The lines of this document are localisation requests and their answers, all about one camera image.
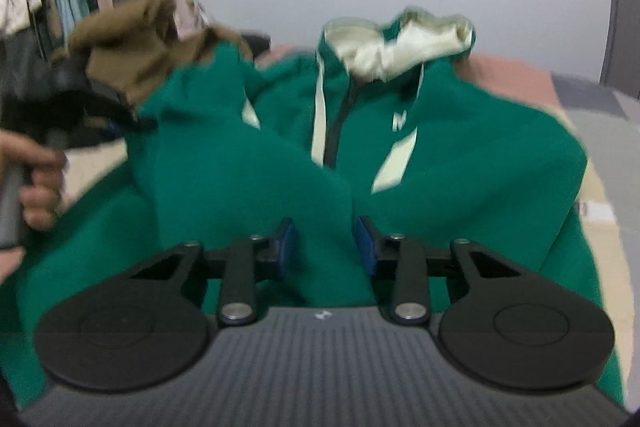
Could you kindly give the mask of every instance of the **gray door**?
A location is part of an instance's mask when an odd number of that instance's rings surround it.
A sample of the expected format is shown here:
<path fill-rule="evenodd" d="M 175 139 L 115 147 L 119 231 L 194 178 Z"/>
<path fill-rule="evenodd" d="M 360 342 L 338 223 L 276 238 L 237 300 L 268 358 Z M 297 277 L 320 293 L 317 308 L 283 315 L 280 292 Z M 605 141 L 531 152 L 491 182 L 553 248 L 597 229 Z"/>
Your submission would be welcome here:
<path fill-rule="evenodd" d="M 612 0 L 601 82 L 640 96 L 640 0 Z"/>
<path fill-rule="evenodd" d="M 618 0 L 607 86 L 640 95 L 640 0 Z"/>

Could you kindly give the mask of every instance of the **zipper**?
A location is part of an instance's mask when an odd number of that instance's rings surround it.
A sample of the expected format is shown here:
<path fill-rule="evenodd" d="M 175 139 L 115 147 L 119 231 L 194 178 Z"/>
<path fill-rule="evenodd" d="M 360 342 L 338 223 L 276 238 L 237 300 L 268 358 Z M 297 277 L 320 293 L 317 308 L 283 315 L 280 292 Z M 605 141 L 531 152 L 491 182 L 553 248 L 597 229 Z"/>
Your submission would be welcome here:
<path fill-rule="evenodd" d="M 356 105 L 358 95 L 360 93 L 360 87 L 362 83 L 357 82 L 352 76 L 349 77 L 349 89 L 347 94 L 342 99 L 340 109 L 332 121 L 329 129 L 326 132 L 326 141 L 324 146 L 324 158 L 322 162 L 329 168 L 335 169 L 335 162 L 338 157 L 338 144 L 340 143 L 340 133 L 342 132 L 342 126 L 347 120 L 351 109 Z"/>

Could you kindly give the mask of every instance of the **human hand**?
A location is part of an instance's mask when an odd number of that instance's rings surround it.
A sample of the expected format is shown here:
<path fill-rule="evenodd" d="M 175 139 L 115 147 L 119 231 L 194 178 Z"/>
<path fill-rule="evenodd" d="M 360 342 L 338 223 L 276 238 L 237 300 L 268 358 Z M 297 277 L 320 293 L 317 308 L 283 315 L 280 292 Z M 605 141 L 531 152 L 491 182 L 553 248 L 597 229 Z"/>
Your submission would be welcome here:
<path fill-rule="evenodd" d="M 20 189 L 24 220 L 34 230 L 52 229 L 57 221 L 55 210 L 64 182 L 64 153 L 42 147 L 21 134 L 0 131 L 0 180 L 13 162 L 33 167 L 33 185 Z M 0 251 L 0 284 L 17 270 L 23 257 L 24 248 Z"/>

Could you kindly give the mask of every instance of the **black round pad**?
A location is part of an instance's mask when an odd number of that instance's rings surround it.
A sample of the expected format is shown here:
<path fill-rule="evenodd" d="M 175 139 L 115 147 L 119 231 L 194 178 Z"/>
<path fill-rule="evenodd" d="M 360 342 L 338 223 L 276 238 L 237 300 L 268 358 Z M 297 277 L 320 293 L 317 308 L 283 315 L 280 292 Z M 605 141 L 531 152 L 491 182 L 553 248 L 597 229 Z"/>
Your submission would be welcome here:
<path fill-rule="evenodd" d="M 50 377 L 98 393 L 158 385 L 185 371 L 208 341 L 204 314 L 166 283 L 118 280 L 47 312 L 34 334 Z"/>
<path fill-rule="evenodd" d="M 596 382 L 614 347 L 601 309 L 533 277 L 474 283 L 444 313 L 438 337 L 470 376 L 529 392 Z"/>

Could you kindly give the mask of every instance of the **sticker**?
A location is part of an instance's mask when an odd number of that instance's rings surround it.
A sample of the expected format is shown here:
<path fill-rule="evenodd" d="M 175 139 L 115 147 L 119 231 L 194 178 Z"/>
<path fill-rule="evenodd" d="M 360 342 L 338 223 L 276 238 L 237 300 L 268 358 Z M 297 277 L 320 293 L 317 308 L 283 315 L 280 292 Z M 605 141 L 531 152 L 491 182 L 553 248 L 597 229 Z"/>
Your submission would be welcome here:
<path fill-rule="evenodd" d="M 609 203 L 597 201 L 577 201 L 576 210 L 580 218 L 587 223 L 615 223 L 616 213 Z"/>

